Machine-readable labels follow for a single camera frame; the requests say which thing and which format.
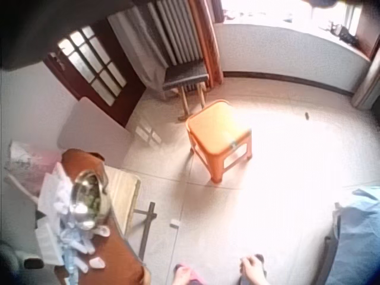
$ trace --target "orange plastic stool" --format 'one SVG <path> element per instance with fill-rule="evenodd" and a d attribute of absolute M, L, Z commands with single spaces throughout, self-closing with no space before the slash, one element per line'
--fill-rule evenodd
<path fill-rule="evenodd" d="M 232 106 L 225 100 L 215 101 L 190 116 L 186 128 L 192 151 L 207 167 L 214 183 L 220 183 L 223 173 L 242 159 L 252 157 L 251 129 L 236 120 Z M 246 153 L 224 168 L 224 160 L 244 144 Z"/>

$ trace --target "metal bowl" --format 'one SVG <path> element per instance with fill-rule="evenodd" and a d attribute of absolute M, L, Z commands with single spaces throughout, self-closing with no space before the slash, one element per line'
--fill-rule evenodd
<path fill-rule="evenodd" d="M 82 171 L 71 192 L 70 212 L 75 224 L 80 229 L 91 230 L 108 214 L 109 207 L 102 179 L 93 170 Z"/>

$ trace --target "bare foot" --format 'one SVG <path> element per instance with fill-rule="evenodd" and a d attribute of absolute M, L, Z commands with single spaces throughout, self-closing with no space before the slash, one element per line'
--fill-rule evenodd
<path fill-rule="evenodd" d="M 174 276 L 173 285 L 187 285 L 190 282 L 191 268 L 181 266 Z"/>
<path fill-rule="evenodd" d="M 240 273 L 246 277 L 252 285 L 269 285 L 265 279 L 264 268 L 260 259 L 256 256 L 248 256 L 241 259 Z"/>

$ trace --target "radiator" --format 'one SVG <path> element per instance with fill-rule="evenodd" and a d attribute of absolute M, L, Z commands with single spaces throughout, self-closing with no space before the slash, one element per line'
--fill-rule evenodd
<path fill-rule="evenodd" d="M 203 58 L 188 0 L 158 0 L 147 5 L 172 65 Z M 195 89 L 185 86 L 186 91 Z"/>

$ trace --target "blue cloth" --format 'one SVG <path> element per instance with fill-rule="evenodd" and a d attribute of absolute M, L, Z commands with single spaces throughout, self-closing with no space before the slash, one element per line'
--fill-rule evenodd
<path fill-rule="evenodd" d="M 335 214 L 339 242 L 326 285 L 374 283 L 380 272 L 380 187 L 353 191 Z"/>

